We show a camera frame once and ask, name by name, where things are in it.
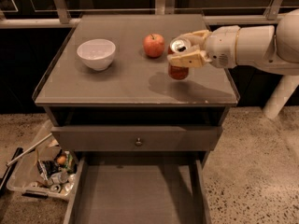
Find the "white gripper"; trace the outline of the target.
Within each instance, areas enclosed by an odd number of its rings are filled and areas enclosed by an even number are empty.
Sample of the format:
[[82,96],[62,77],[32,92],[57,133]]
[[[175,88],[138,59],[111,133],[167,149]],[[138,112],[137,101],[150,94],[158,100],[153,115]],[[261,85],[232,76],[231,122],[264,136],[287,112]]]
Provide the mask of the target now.
[[[179,38],[189,40],[193,47],[170,54],[167,60],[177,67],[200,68],[210,62],[217,68],[235,68],[236,39],[239,30],[240,27],[234,25],[222,26],[212,33],[208,30],[199,30],[182,34]],[[205,50],[195,46],[204,44]]]

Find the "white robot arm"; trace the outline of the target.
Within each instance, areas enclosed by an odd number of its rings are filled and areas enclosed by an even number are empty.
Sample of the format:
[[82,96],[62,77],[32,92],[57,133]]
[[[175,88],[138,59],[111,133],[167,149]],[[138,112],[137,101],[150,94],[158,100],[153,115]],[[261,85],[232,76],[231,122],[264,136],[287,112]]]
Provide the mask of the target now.
[[180,38],[190,46],[167,56],[170,64],[177,67],[199,68],[207,63],[217,68],[248,65],[272,74],[298,74],[298,9],[287,13],[276,26],[222,26],[213,32],[199,30]]

